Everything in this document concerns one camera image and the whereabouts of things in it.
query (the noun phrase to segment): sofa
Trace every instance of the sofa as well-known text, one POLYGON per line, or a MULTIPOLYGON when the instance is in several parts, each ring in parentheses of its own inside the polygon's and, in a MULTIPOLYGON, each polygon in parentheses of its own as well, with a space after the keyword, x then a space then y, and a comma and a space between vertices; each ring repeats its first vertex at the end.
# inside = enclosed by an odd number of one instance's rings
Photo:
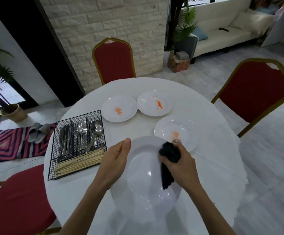
POLYGON ((176 51, 187 52, 194 63, 202 54, 220 49, 227 52, 233 45, 261 37, 273 22, 273 15, 250 10, 250 3, 251 0, 227 0, 196 6, 195 21, 208 39, 199 41, 198 36, 190 34, 173 44, 176 51))

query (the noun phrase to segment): red chair cushion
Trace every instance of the red chair cushion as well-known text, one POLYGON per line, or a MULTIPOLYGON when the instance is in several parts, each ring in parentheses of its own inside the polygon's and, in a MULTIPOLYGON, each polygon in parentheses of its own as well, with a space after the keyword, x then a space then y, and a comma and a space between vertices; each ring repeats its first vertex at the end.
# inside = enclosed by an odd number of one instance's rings
POLYGON ((46 197, 43 167, 11 176, 0 188, 0 235, 33 235, 56 219, 46 197))
POLYGON ((284 74, 264 62, 245 62, 219 98, 250 123, 284 97, 284 74))
POLYGON ((104 43, 95 49, 94 56, 105 84, 134 77, 131 52, 126 43, 104 43))

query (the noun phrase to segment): red striped rug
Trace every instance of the red striped rug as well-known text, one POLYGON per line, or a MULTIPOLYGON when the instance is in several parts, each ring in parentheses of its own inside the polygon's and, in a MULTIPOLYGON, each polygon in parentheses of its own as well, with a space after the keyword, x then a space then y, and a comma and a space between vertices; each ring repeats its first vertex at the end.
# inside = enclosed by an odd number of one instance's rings
POLYGON ((30 127, 0 130, 0 162, 20 158, 44 156, 55 124, 50 124, 50 132, 43 142, 27 142, 30 127))

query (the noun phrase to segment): cutlery basket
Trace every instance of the cutlery basket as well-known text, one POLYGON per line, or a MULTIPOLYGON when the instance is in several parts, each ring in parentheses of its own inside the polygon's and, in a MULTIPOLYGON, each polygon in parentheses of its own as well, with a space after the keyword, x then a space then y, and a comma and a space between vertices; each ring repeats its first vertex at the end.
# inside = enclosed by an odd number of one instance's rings
MULTIPOLYGON (((57 163, 80 156, 86 152, 86 149, 81 149, 79 147, 78 141, 74 135, 74 132, 77 131, 78 124, 80 124, 82 121, 86 121, 87 127, 88 127, 91 120, 100 120, 102 122, 101 111, 97 110, 91 113, 79 115, 77 117, 73 117, 70 119, 56 122, 55 130, 54 130, 54 138, 53 138, 53 147, 52 147, 52 153, 51 153, 51 159, 50 159, 50 168, 48 172, 48 180, 57 180, 59 178, 65 177, 67 175, 70 175, 70 174, 73 174, 78 171, 91 167, 89 166, 81 170, 76 170, 72 173, 65 174, 62 176, 56 176, 55 174, 55 168, 57 166, 57 163), (60 131, 65 125, 68 125, 68 124, 70 124, 70 128, 71 128, 71 139, 70 139, 70 145, 69 145, 70 153, 60 156, 60 143, 59 143, 60 142, 60 131)), ((85 142, 85 145, 89 145, 90 141, 91 141, 91 132, 87 130, 87 142, 85 142)), ((99 136, 97 139, 97 146, 92 146, 90 151, 100 149, 100 148, 103 148, 104 151, 107 151, 105 135, 104 135, 104 126, 103 126, 103 134, 99 136)))

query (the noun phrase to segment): round table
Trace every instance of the round table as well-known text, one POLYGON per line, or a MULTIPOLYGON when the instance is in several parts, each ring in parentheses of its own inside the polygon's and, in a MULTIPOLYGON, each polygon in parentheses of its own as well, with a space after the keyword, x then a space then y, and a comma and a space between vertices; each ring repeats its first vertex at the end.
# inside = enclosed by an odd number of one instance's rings
MULTIPOLYGON (((182 84, 158 78, 131 78, 110 82, 79 100, 63 116, 68 119, 95 110, 115 95, 135 99, 149 90, 159 90, 174 101, 173 110, 165 115, 180 115, 198 122, 200 142, 191 152, 196 160, 202 186, 229 225, 234 224, 240 199, 248 183, 239 154, 239 138, 230 129, 223 115, 205 97, 182 84)), ((139 110, 126 122, 112 123, 103 118, 107 148, 129 137, 154 135, 156 123, 163 117, 150 117, 139 110)), ((53 136, 45 155, 44 180, 51 208, 63 226, 93 181, 99 166, 48 181, 53 136)), ((127 220, 115 208, 110 191, 102 199, 89 233, 94 234, 208 234, 203 220, 188 194, 182 190, 171 212, 154 223, 139 224, 127 220)))

